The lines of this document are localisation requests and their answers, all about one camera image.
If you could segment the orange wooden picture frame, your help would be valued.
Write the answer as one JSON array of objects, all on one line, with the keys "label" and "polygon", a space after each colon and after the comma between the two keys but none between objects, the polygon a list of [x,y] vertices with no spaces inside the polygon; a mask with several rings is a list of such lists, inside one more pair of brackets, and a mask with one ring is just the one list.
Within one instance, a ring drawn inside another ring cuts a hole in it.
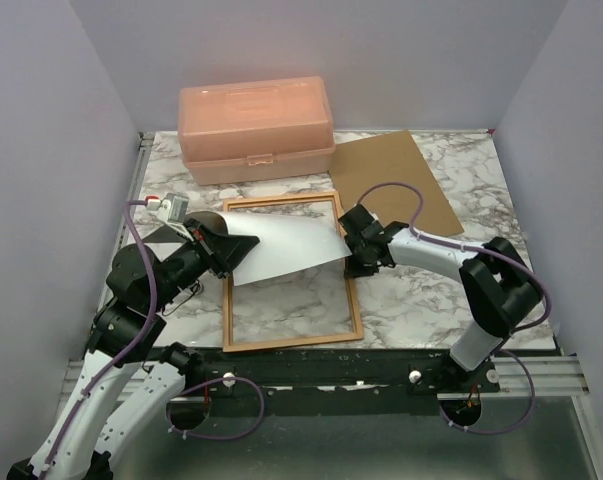
[{"label": "orange wooden picture frame", "polygon": [[[343,214],[340,197],[337,191],[302,193],[291,195],[278,195],[257,198],[226,199],[223,204],[223,212],[230,212],[239,208],[256,208],[266,206],[280,206],[288,204],[306,204],[330,202],[333,209],[333,217],[337,232],[342,235],[338,218]],[[223,283],[223,351],[225,353],[237,353],[247,351],[271,350],[288,347],[301,347],[321,345],[329,343],[352,342],[364,338],[364,326],[360,313],[357,289],[354,279],[345,278],[345,289],[350,313],[352,330],[348,333],[333,335],[321,335],[313,337],[299,337],[279,340],[269,340],[251,343],[235,343],[233,338],[233,279],[226,279]]]}]

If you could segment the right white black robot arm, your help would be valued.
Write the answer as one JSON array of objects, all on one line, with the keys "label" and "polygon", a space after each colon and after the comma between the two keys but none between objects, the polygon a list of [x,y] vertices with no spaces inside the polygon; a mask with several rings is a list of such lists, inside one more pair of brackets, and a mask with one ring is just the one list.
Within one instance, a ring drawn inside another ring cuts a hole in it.
[{"label": "right white black robot arm", "polygon": [[338,222],[351,251],[347,278],[370,277],[382,267],[415,267],[459,282],[472,322],[442,356],[431,381],[455,392],[477,380],[477,369],[504,344],[519,324],[545,299],[513,245],[502,237],[462,243],[392,222],[383,226],[358,204]]}]

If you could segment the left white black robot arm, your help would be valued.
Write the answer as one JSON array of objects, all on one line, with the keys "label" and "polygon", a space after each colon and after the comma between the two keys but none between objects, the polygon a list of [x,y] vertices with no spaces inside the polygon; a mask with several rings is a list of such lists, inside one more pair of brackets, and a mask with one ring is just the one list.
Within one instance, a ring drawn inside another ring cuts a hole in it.
[{"label": "left white black robot arm", "polygon": [[190,220],[190,239],[164,260],[141,239],[119,250],[106,284],[112,299],[96,314],[83,367],[57,423],[39,450],[15,463],[10,479],[110,479],[124,449],[174,395],[200,387],[200,355],[174,343],[124,402],[124,387],[166,325],[161,310],[206,271],[226,278],[259,243]]}]

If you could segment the landscape photo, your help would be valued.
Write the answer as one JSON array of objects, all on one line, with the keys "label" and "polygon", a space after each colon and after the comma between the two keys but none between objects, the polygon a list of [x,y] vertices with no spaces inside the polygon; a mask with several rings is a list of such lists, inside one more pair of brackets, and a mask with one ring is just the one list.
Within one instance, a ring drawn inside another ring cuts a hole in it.
[{"label": "landscape photo", "polygon": [[334,225],[313,218],[244,212],[198,211],[185,216],[179,229],[162,225],[145,244],[180,243],[182,228],[206,227],[219,234],[253,235],[260,243],[229,276],[245,285],[309,269],[350,256]]}]

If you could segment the brown fibreboard backing board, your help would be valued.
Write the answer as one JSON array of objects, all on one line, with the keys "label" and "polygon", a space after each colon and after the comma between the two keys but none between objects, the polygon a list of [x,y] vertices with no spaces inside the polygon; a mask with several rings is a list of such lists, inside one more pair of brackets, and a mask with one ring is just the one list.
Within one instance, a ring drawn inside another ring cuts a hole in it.
[{"label": "brown fibreboard backing board", "polygon": [[345,210],[351,208],[370,187],[386,182],[386,187],[371,192],[364,205],[381,223],[407,223],[419,205],[418,195],[398,182],[420,191],[424,206],[415,227],[427,233],[451,237],[464,232],[457,215],[412,135],[397,132],[352,140],[336,146],[329,174]]}]

